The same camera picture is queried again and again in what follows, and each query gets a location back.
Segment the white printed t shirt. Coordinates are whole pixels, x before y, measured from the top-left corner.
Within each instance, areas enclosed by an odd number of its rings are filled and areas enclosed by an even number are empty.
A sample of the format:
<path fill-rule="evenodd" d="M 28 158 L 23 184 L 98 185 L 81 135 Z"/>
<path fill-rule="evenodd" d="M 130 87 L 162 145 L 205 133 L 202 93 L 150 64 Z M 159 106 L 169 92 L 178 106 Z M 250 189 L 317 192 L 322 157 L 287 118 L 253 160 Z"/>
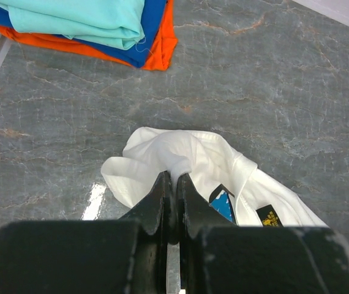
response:
<path fill-rule="evenodd" d="M 148 194 L 161 172 L 168 172 L 173 184 L 189 175 L 204 200 L 239 226 L 325 226 L 297 194 L 213 132 L 141 127 L 122 156 L 101 168 L 114 197 L 129 208 Z"/>

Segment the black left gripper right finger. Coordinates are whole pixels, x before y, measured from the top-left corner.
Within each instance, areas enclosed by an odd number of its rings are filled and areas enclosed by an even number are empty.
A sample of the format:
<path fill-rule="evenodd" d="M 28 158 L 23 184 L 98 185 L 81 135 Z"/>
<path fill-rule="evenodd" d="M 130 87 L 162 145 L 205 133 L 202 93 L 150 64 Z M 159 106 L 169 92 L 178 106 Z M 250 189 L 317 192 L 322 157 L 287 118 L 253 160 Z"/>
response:
<path fill-rule="evenodd" d="M 189 175 L 178 180 L 181 285 L 187 293 L 349 293 L 349 244 L 328 228 L 239 227 Z"/>

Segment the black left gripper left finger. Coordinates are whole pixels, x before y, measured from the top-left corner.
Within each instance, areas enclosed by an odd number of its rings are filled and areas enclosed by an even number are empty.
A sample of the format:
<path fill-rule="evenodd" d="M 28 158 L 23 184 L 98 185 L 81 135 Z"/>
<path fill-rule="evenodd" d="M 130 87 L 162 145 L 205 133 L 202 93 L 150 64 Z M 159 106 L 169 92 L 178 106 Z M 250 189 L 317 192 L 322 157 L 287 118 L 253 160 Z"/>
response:
<path fill-rule="evenodd" d="M 165 293 L 168 174 L 116 220 L 0 228 L 0 293 Z"/>

